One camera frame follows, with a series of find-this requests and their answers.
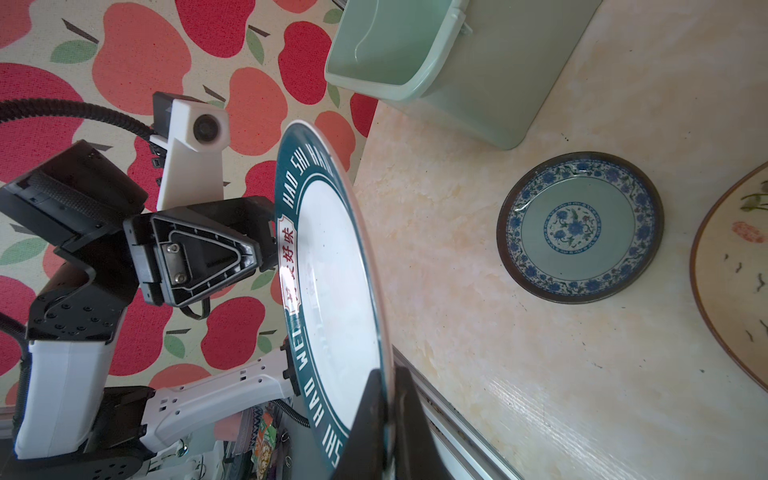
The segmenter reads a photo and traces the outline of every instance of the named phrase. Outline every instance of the plate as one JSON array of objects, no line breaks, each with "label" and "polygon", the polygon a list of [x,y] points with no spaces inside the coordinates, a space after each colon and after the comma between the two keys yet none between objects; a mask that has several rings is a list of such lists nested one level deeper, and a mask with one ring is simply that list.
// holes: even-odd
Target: plate
[{"label": "plate", "polygon": [[699,227],[690,282],[704,322],[768,390],[768,164],[733,185]]},{"label": "plate", "polygon": [[614,155],[577,152],[545,161],[512,188],[496,243],[528,292],[587,303],[635,281],[663,230],[661,199],[642,171]]},{"label": "plate", "polygon": [[275,218],[296,374],[315,439],[335,468],[373,369],[392,405],[394,366],[352,185],[328,140],[304,121],[288,126],[277,152]]}]

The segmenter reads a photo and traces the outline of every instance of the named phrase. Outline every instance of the blue and white plate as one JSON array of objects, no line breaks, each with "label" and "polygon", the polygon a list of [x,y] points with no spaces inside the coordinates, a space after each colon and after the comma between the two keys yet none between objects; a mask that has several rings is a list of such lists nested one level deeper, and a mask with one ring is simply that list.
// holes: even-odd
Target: blue and white plate
[{"label": "blue and white plate", "polygon": [[527,291],[587,303],[637,279],[663,231],[661,199],[643,172],[614,155],[577,152],[545,161],[512,188],[496,242]]},{"label": "blue and white plate", "polygon": [[335,468],[372,370],[381,370],[392,405],[394,366],[352,184],[328,140],[304,121],[280,142],[275,218],[294,366],[317,444]]}]

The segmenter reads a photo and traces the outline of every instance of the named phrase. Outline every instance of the brown plate rim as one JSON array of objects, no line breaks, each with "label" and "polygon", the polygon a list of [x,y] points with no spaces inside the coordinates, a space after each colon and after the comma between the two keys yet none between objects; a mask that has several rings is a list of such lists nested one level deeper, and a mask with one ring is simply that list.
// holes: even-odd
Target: brown plate rim
[{"label": "brown plate rim", "polygon": [[[512,262],[512,259],[506,247],[507,246],[507,229],[506,229],[507,217],[509,216],[509,211],[511,210],[512,205],[515,203],[515,198],[517,198],[517,196],[520,194],[522,188],[525,185],[527,185],[530,180],[532,180],[539,173],[541,173],[542,170],[545,170],[554,164],[560,164],[565,161],[582,160],[582,159],[589,159],[589,158],[611,162],[621,167],[624,167],[628,169],[630,172],[632,172],[632,174],[635,175],[635,177],[639,179],[643,183],[643,185],[647,188],[648,194],[650,196],[650,201],[654,205],[654,209],[656,210],[656,218],[658,220],[660,227],[656,229],[656,232],[654,233],[654,236],[651,239],[650,249],[648,250],[648,255],[646,255],[645,259],[643,260],[643,263],[624,282],[619,283],[618,285],[613,286],[610,289],[605,290],[604,292],[596,293],[593,295],[585,295],[585,296],[577,296],[577,297],[557,295],[548,290],[539,288],[534,284],[532,284],[531,282],[529,282],[522,275],[522,272],[520,272],[520,270],[518,270],[518,268]],[[621,157],[617,157],[616,155],[606,154],[604,152],[597,152],[597,151],[579,151],[579,152],[571,152],[570,154],[562,154],[562,155],[558,155],[557,157],[550,158],[549,160],[533,167],[531,170],[528,171],[528,173],[523,175],[523,177],[520,180],[518,180],[515,186],[509,191],[509,194],[507,194],[507,197],[504,199],[504,203],[502,204],[502,209],[498,213],[498,220],[496,221],[496,248],[498,250],[498,255],[502,259],[504,268],[507,270],[507,273],[509,273],[512,279],[515,282],[517,282],[518,285],[526,289],[529,293],[532,293],[538,296],[539,298],[543,298],[544,300],[549,300],[550,302],[555,302],[555,303],[567,303],[569,305],[597,302],[598,300],[602,300],[604,298],[608,298],[609,296],[615,295],[616,293],[619,293],[623,289],[630,286],[645,271],[645,269],[648,268],[648,265],[650,265],[650,262],[655,258],[656,253],[659,250],[659,246],[661,245],[661,238],[663,235],[664,235],[664,205],[661,203],[661,196],[659,195],[659,192],[656,190],[654,183],[650,181],[650,178],[648,178],[648,176],[640,168],[638,168],[636,165],[632,164],[631,162],[626,161]]]},{"label": "brown plate rim", "polygon": [[736,191],[738,187],[741,187],[744,185],[744,183],[749,180],[750,178],[757,175],[760,171],[765,170],[765,168],[768,167],[768,162],[761,164],[759,167],[755,168],[751,172],[749,172],[747,175],[744,175],[741,180],[737,181],[731,188],[726,191],[720,198],[717,199],[717,202],[710,208],[710,211],[707,212],[707,215],[704,217],[704,220],[701,221],[701,225],[699,225],[699,230],[696,232],[696,237],[694,237],[694,244],[690,248],[690,265],[689,265],[689,272],[690,272],[690,288],[693,290],[694,293],[694,300],[696,300],[696,307],[699,309],[699,314],[704,319],[704,323],[707,324],[707,328],[710,330],[712,335],[715,337],[715,340],[720,344],[721,347],[723,347],[723,350],[726,351],[728,356],[736,362],[736,364],[741,367],[741,369],[748,375],[752,380],[757,383],[757,385],[763,387],[763,390],[768,392],[768,383],[763,381],[760,377],[755,375],[755,373],[750,369],[750,367],[746,366],[744,362],[741,361],[741,359],[736,355],[736,353],[730,349],[727,343],[725,343],[725,340],[723,340],[723,337],[720,336],[720,334],[715,329],[715,326],[712,324],[712,320],[710,319],[709,315],[707,315],[707,311],[704,309],[704,305],[701,303],[701,296],[699,295],[699,288],[696,283],[696,253],[699,250],[699,242],[701,241],[701,235],[704,233],[704,229],[707,228],[708,223],[710,222],[710,219],[715,214],[718,208],[720,208],[720,205],[723,204],[723,202],[730,197],[730,195]]}]

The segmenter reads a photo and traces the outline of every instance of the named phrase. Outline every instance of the beige plate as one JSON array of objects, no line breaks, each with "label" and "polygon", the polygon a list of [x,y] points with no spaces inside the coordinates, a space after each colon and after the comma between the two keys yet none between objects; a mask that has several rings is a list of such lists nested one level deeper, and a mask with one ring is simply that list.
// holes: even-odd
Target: beige plate
[{"label": "beige plate", "polygon": [[717,341],[768,390],[768,163],[733,185],[704,218],[690,281]]}]

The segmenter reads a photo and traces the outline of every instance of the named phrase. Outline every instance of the green plastic bin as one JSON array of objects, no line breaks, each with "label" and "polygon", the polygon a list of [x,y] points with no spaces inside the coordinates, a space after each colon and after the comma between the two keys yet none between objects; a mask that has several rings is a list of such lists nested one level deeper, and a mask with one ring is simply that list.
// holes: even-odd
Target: green plastic bin
[{"label": "green plastic bin", "polygon": [[326,80],[517,146],[601,0],[349,0]]}]

